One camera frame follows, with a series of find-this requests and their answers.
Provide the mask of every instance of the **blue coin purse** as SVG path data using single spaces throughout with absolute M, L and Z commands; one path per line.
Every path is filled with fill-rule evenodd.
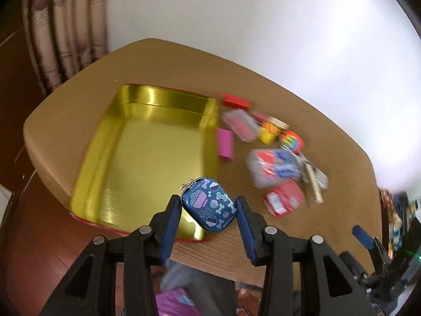
M 223 231 L 237 216 L 235 203 L 212 178 L 192 179 L 183 184 L 181 201 L 184 209 L 204 229 Z

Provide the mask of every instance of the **wooden handle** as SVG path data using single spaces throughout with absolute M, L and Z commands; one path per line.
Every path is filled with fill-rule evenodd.
M 315 201 L 319 204 L 323 203 L 322 193 L 320 192 L 320 186 L 316 179 L 316 174 L 314 173 L 313 167 L 306 162 L 306 169 L 309 174 L 310 182 L 313 186 Z

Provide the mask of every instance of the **brown tabletop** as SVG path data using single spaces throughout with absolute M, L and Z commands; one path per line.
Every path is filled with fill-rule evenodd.
M 336 253 L 350 251 L 372 271 L 367 250 L 351 233 L 359 224 L 372 236 L 382 235 L 378 190 L 366 153 L 327 117 L 281 86 L 230 61 L 161 40 L 146 39 L 111 52 L 55 90 L 27 119 L 24 137 L 30 158 L 44 184 L 66 208 L 95 129 L 126 83 L 215 98 L 233 94 L 288 123 L 304 139 L 306 157 L 329 177 L 323 204 L 315 204 L 311 188 L 306 187 L 308 202 L 299 209 L 278 219 L 269 215 L 263 192 L 253 187 L 245 163 L 251 149 L 264 147 L 259 141 L 235 140 L 235 159 L 220 162 L 219 182 L 230 196 L 244 195 L 268 224 L 301 238 L 320 234 Z M 254 268 L 247 260 L 235 222 L 209 242 L 176 243 L 171 258 L 227 279 L 263 283 L 264 268 Z

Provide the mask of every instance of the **wooden floor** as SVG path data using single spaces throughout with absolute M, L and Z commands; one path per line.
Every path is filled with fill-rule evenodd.
M 67 269 L 98 234 L 116 237 L 73 219 L 34 175 L 10 215 L 2 253 L 6 293 L 21 316 L 39 314 Z M 119 264 L 117 312 L 123 307 L 122 273 L 123 265 Z M 255 297 L 240 298 L 238 303 L 257 315 L 259 303 Z

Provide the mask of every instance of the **screw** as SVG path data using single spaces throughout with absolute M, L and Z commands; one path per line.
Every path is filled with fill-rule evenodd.
M 313 235 L 312 240 L 315 244 L 321 244 L 325 239 L 323 239 L 323 236 Z
M 149 234 L 150 232 L 152 232 L 152 228 L 149 226 L 142 226 L 139 228 L 139 231 L 141 234 Z
M 103 242 L 105 241 L 104 236 L 102 235 L 97 235 L 96 237 L 93 238 L 92 242 L 96 245 L 101 245 Z
M 265 233 L 266 233 L 266 234 L 273 235 L 273 234 L 276 234 L 276 232 L 277 232 L 278 230 L 277 230 L 277 229 L 276 229 L 276 227 L 274 227 L 274 226 L 267 226 L 267 227 L 264 229 L 264 231 L 265 231 Z

